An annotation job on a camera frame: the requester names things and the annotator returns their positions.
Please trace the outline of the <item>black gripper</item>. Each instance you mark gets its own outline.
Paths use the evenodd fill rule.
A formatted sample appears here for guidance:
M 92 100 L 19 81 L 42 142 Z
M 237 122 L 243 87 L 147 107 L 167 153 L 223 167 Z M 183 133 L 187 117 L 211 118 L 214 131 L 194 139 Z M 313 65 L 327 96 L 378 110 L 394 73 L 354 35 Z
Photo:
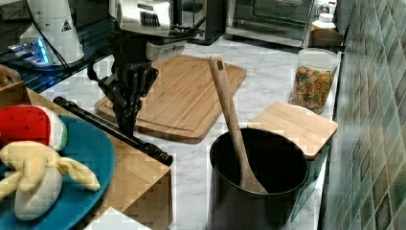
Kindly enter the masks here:
M 114 103 L 113 111 L 122 133 L 133 135 L 136 118 L 145 97 L 158 77 L 159 71 L 147 58 L 147 40 L 142 37 L 125 37 L 108 43 L 113 52 L 112 75 L 99 80 L 98 86 Z M 131 105 L 128 112 L 123 105 Z

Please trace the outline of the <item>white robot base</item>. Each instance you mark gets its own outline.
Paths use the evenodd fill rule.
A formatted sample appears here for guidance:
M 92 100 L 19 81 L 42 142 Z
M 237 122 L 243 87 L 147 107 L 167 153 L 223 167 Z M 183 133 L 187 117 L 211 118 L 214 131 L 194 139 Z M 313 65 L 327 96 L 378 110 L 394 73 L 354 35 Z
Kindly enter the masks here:
M 25 0 L 32 25 L 11 48 L 37 67 L 68 66 L 84 57 L 69 0 Z

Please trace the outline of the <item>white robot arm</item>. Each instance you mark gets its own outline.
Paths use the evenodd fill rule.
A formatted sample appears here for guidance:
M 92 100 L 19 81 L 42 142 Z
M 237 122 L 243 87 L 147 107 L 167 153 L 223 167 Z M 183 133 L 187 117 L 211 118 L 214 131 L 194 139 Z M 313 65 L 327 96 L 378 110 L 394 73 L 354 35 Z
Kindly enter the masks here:
M 88 78 L 96 81 L 107 99 L 119 130 L 131 135 L 136 118 L 159 75 L 152 66 L 158 59 L 177 55 L 179 49 L 193 36 L 190 29 L 171 23 L 168 1 L 111 0 L 109 14 L 114 31 L 106 49 L 113 53 L 112 74 L 102 79 L 93 70 Z

